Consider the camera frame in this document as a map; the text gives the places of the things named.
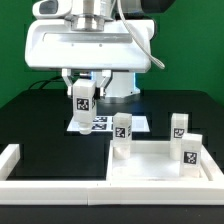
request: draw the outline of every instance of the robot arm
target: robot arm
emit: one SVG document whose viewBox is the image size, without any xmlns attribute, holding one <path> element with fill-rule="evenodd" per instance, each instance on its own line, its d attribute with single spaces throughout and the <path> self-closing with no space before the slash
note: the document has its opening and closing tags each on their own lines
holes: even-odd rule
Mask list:
<svg viewBox="0 0 224 224">
<path fill-rule="evenodd" d="M 91 132 L 91 123 L 96 116 L 97 83 L 78 80 L 73 85 L 72 70 L 100 71 L 104 77 L 98 89 L 104 97 L 114 72 L 119 72 L 119 76 L 145 73 L 151 62 L 163 68 L 164 65 L 151 56 L 154 21 L 126 21 L 123 12 L 142 12 L 153 5 L 154 11 L 159 12 L 165 7 L 160 7 L 162 2 L 164 5 L 164 2 L 171 4 L 173 1 L 44 0 L 33 6 L 37 21 L 28 32 L 26 62 L 32 68 L 62 71 L 68 95 L 73 97 L 74 119 L 80 123 L 81 133 Z M 114 20 L 117 12 L 122 21 Z"/>
</svg>

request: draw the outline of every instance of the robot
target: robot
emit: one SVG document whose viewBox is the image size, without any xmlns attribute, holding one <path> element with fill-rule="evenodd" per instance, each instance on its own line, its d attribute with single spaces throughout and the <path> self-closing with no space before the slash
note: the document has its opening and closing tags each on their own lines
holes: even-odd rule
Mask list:
<svg viewBox="0 0 224 224">
<path fill-rule="evenodd" d="M 31 68 L 61 71 L 80 133 L 91 133 L 96 99 L 123 103 L 139 96 L 135 73 L 147 72 L 151 63 L 165 67 L 151 55 L 156 24 L 142 18 L 147 12 L 164 12 L 173 2 L 44 0 L 34 4 L 37 20 L 28 31 L 26 62 Z M 74 71 L 81 77 L 75 84 Z"/>
</svg>

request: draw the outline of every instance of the black table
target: black table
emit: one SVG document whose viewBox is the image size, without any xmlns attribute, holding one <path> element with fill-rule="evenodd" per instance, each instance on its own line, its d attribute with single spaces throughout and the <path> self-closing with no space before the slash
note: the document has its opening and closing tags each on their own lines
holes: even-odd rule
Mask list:
<svg viewBox="0 0 224 224">
<path fill-rule="evenodd" d="M 150 133 L 134 140 L 169 140 L 172 113 L 188 113 L 189 132 L 224 169 L 224 108 L 198 91 L 144 91 L 127 104 L 98 103 L 98 114 L 147 117 Z M 72 101 L 64 90 L 29 90 L 0 110 L 0 148 L 21 144 L 9 180 L 104 180 L 112 133 L 68 133 Z M 223 223 L 223 206 L 0 206 L 2 223 Z"/>
</svg>

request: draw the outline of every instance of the black cable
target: black cable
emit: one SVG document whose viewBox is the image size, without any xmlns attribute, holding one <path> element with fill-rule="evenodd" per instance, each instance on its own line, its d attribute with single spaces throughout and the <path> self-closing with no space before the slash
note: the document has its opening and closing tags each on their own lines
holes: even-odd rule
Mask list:
<svg viewBox="0 0 224 224">
<path fill-rule="evenodd" d="M 43 89 L 45 86 L 47 86 L 48 84 L 50 84 L 50 83 L 52 83 L 52 82 L 64 82 L 63 80 L 58 81 L 58 79 L 62 79 L 62 77 L 61 77 L 61 76 L 55 76 L 55 77 L 53 77 L 53 78 L 51 78 L 51 79 L 48 79 L 48 80 L 40 80 L 40 81 L 37 81 L 37 82 L 33 83 L 32 85 L 30 85 L 30 87 L 28 88 L 28 90 L 30 90 L 33 86 L 35 86 L 35 85 L 37 85 L 37 84 L 39 84 L 39 83 L 43 83 L 43 84 L 39 87 L 39 89 Z"/>
<path fill-rule="evenodd" d="M 61 76 L 55 76 L 55 77 L 53 77 L 53 78 L 51 78 L 51 79 L 49 79 L 49 80 L 46 80 L 46 81 L 39 87 L 39 89 L 43 89 L 46 85 L 48 85 L 49 83 L 54 82 L 54 81 L 56 81 L 56 80 L 58 80 L 58 79 L 62 79 L 62 77 L 61 77 Z"/>
<path fill-rule="evenodd" d="M 40 81 L 38 81 L 38 82 L 35 82 L 35 83 L 33 83 L 32 85 L 30 85 L 30 87 L 28 88 L 28 90 L 30 90 L 30 89 L 32 89 L 32 87 L 34 87 L 35 85 L 37 85 L 37 84 L 39 84 L 39 83 L 45 83 L 45 82 L 47 82 L 47 81 L 49 81 L 49 80 L 40 80 Z M 51 82 L 64 82 L 64 81 L 58 81 L 58 80 L 52 80 Z"/>
</svg>

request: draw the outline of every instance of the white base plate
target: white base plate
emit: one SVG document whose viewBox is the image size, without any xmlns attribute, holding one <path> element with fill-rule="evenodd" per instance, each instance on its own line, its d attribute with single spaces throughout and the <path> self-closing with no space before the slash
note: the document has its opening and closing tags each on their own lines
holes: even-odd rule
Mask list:
<svg viewBox="0 0 224 224">
<path fill-rule="evenodd" d="M 133 141 L 133 159 L 129 161 L 130 164 L 129 162 L 122 164 L 121 161 L 114 160 L 113 149 L 110 147 L 106 181 L 0 181 L 0 204 L 224 205 L 224 176 L 207 150 L 202 149 L 201 177 L 182 179 L 178 178 L 176 171 L 173 171 L 177 164 L 169 160 L 168 146 L 169 142 Z M 13 151 L 18 150 L 17 145 L 11 147 Z M 2 164 L 7 164 L 4 162 L 5 155 L 8 153 L 0 155 L 0 160 L 3 156 Z M 148 164 L 154 159 L 158 159 L 158 162 Z M 124 166 L 130 168 L 133 163 L 138 168 L 130 169 L 125 175 L 123 175 L 125 169 L 121 173 L 116 171 L 117 168 L 122 170 Z M 152 174 L 154 165 L 157 168 Z"/>
</svg>

